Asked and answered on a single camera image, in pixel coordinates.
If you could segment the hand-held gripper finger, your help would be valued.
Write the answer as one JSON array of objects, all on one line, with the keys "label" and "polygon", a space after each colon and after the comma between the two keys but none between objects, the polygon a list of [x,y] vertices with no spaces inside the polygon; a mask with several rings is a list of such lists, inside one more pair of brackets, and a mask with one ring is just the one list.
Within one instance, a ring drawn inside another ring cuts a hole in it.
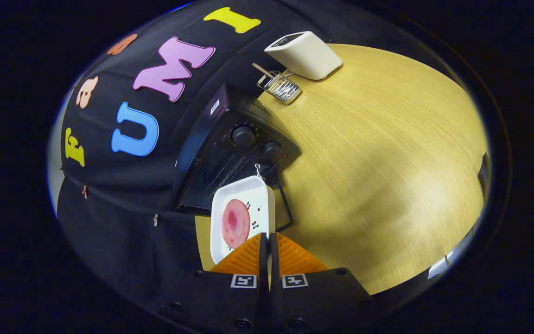
[{"label": "hand-held gripper finger", "polygon": [[217,271],[187,275],[159,315],[186,334],[262,334],[267,328],[267,235],[258,233]]},{"label": "hand-held gripper finger", "polygon": [[276,334],[356,334],[373,323],[374,299],[348,268],[328,268],[282,233],[270,243]]}]

